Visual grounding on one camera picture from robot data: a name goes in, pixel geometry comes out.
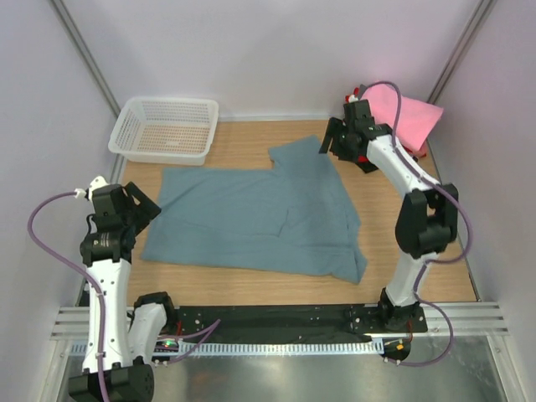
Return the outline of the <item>blue-grey t shirt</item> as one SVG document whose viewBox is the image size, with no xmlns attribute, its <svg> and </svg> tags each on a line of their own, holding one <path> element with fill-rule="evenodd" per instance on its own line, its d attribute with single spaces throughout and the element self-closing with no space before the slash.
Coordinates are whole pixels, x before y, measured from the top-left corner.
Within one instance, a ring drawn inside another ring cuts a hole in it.
<svg viewBox="0 0 536 402">
<path fill-rule="evenodd" d="M 270 169 L 164 169 L 142 258 L 359 283 L 360 218 L 317 137 L 269 156 Z"/>
</svg>

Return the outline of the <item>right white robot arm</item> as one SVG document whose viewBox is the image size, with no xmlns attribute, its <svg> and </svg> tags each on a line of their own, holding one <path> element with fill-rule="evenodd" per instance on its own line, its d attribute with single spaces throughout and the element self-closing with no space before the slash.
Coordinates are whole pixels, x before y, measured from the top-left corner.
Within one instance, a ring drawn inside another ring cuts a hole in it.
<svg viewBox="0 0 536 402">
<path fill-rule="evenodd" d="M 394 228 L 400 257 L 375 313 L 384 330 L 401 332 L 418 314 L 420 283 L 429 264 L 456 240 L 458 191 L 424 171 L 392 128 L 375 121 L 367 100 L 351 95 L 343 111 L 342 119 L 329 119 L 320 151 L 331 152 L 364 173 L 381 171 L 402 199 Z"/>
</svg>

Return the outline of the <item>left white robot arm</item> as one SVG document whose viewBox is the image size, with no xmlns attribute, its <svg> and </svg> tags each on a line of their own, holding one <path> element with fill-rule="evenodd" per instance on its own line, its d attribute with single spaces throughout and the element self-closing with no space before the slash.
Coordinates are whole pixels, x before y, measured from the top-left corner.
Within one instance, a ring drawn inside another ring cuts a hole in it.
<svg viewBox="0 0 536 402">
<path fill-rule="evenodd" d="M 165 292 L 140 296 L 133 312 L 126 293 L 136 237 L 161 209 L 134 183 L 97 177 L 87 190 L 94 212 L 80 244 L 89 276 L 89 337 L 82 373 L 68 381 L 75 401 L 150 401 L 157 337 L 174 332 L 178 315 Z"/>
</svg>

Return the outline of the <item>black folded t shirt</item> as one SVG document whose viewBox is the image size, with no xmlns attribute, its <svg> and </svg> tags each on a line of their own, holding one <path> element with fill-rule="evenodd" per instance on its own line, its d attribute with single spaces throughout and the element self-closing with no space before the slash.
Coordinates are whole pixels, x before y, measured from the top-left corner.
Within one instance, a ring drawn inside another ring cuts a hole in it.
<svg viewBox="0 0 536 402">
<path fill-rule="evenodd" d="M 369 174 L 378 170 L 378 167 L 370 161 L 356 162 L 356 165 L 365 173 Z"/>
</svg>

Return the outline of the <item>white plastic basket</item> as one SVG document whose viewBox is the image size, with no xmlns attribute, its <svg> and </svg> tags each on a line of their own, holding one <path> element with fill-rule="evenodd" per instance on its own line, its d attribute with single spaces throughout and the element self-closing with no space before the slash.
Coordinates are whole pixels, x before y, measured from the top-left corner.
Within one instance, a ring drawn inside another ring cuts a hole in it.
<svg viewBox="0 0 536 402">
<path fill-rule="evenodd" d="M 214 100 L 133 97 L 121 109 L 108 149 L 131 162 L 202 166 L 218 119 Z"/>
</svg>

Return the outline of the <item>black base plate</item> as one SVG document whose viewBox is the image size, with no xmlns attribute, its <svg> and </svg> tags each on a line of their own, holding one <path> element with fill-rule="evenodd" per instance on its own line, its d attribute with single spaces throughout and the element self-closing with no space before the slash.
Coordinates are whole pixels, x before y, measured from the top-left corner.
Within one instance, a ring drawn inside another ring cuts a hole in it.
<svg viewBox="0 0 536 402">
<path fill-rule="evenodd" d="M 185 336 L 216 320 L 208 343 L 335 344 L 365 343 L 373 335 L 428 330 L 422 308 L 394 325 L 383 323 L 374 304 L 178 307 L 175 323 L 164 332 Z"/>
</svg>

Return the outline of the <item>right aluminium corner post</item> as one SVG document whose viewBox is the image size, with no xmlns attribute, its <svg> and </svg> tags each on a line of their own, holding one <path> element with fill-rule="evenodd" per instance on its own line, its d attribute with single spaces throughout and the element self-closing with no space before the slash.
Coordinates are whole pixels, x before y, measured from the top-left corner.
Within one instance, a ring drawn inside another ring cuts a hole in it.
<svg viewBox="0 0 536 402">
<path fill-rule="evenodd" d="M 464 60 L 496 3 L 496 0 L 480 0 L 477 2 L 477 6 L 466 23 L 465 28 L 462 30 L 460 38 L 457 40 L 438 80 L 428 96 L 428 103 L 436 104 L 439 101 L 443 91 L 456 73 L 456 70 L 461 66 L 461 62 Z"/>
</svg>

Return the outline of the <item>aluminium corner post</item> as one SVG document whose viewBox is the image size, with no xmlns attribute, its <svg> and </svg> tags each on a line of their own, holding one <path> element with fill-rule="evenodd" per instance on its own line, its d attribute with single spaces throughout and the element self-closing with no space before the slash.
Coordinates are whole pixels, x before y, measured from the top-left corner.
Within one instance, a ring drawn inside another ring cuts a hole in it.
<svg viewBox="0 0 536 402">
<path fill-rule="evenodd" d="M 106 78 L 104 77 L 101 72 L 101 69 L 96 63 L 89 46 L 85 42 L 83 35 L 79 30 L 74 18 L 72 17 L 69 9 L 66 7 L 65 1 L 50 0 L 49 4 L 56 13 L 61 26 L 67 33 L 71 43 L 75 48 L 75 51 L 80 56 L 91 79 L 94 81 L 98 91 L 100 92 L 106 104 L 110 108 L 111 113 L 115 117 L 118 117 L 121 113 L 121 108 L 115 96 L 113 95 L 111 88 L 106 81 Z"/>
<path fill-rule="evenodd" d="M 428 103 L 436 104 L 439 101 L 443 91 L 456 73 L 456 70 L 461 66 L 461 62 L 464 60 L 496 3 L 496 0 L 480 0 L 477 2 L 477 6 L 466 23 L 465 28 L 462 30 L 460 38 L 457 40 L 438 80 L 428 96 Z"/>
</svg>

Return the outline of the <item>left aluminium corner post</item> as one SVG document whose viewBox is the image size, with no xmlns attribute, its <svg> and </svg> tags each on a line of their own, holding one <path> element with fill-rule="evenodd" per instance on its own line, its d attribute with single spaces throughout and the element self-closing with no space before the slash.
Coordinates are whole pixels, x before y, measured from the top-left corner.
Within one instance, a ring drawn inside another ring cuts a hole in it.
<svg viewBox="0 0 536 402">
<path fill-rule="evenodd" d="M 115 96 L 113 95 L 111 88 L 106 81 L 106 78 L 104 77 L 101 72 L 101 69 L 96 63 L 89 46 L 85 42 L 83 35 L 79 30 L 74 18 L 72 17 L 69 9 L 66 7 L 65 1 L 50 0 L 49 4 L 56 13 L 61 26 L 67 33 L 71 43 L 75 48 L 75 51 L 80 56 L 91 79 L 94 81 L 98 91 L 100 92 L 106 104 L 110 108 L 111 113 L 115 117 L 118 117 L 121 113 L 121 108 Z"/>
</svg>

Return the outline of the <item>aluminium rail frame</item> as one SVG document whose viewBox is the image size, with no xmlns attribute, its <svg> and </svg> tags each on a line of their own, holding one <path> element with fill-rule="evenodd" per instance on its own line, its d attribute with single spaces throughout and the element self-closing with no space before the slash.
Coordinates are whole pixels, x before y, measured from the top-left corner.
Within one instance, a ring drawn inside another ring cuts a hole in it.
<svg viewBox="0 0 536 402">
<path fill-rule="evenodd" d="M 156 199 L 162 185 L 163 164 L 143 165 L 137 162 L 127 162 L 121 183 L 133 181 L 148 196 Z M 272 271 L 254 271 L 238 268 L 216 268 L 195 265 L 170 265 L 158 262 L 144 262 L 141 260 L 141 251 L 138 246 L 135 250 L 132 276 L 128 281 L 127 302 L 135 301 L 135 293 L 142 294 L 156 291 L 163 287 L 170 293 L 173 300 L 180 305 L 179 312 L 185 307 L 195 307 L 197 310 L 211 310 L 215 312 L 220 308 L 236 317 L 239 307 L 253 306 L 248 312 L 265 310 L 284 310 L 285 317 L 289 317 L 291 310 L 305 312 L 306 305 L 312 305 L 312 312 L 320 312 L 320 305 L 327 305 L 333 314 L 338 311 L 337 320 L 331 322 L 323 319 L 324 316 L 306 316 L 306 322 L 298 326 L 320 333 L 319 339 L 312 341 L 281 341 L 282 343 L 364 343 L 359 341 L 357 333 L 351 332 L 350 323 L 364 327 L 364 315 L 359 316 L 360 322 L 346 314 L 349 305 L 359 302 L 371 302 L 379 291 L 380 285 L 386 284 L 386 276 L 393 273 L 394 268 L 388 268 L 387 263 L 394 262 L 394 252 L 387 251 L 387 245 L 394 241 L 379 240 L 374 246 L 372 254 L 372 272 L 369 272 L 361 285 L 338 280 L 331 276 L 301 276 L 284 274 Z M 453 290 L 454 285 L 461 285 L 461 295 L 467 296 L 469 280 L 462 279 L 462 271 L 466 269 L 465 263 L 456 263 L 454 273 L 436 274 L 431 276 L 432 285 L 447 284 L 447 290 Z M 507 325 L 496 302 L 456 301 L 439 303 L 439 307 L 451 320 L 454 333 L 457 336 L 481 335 L 508 335 Z M 56 323 L 54 324 L 52 340 L 85 340 L 88 334 L 88 307 L 61 307 Z M 445 318 L 433 307 L 424 306 L 424 313 L 419 317 L 426 320 L 428 332 L 417 332 L 416 336 L 447 336 L 448 327 Z M 281 343 L 275 340 L 263 341 L 232 341 L 232 343 Z"/>
</svg>

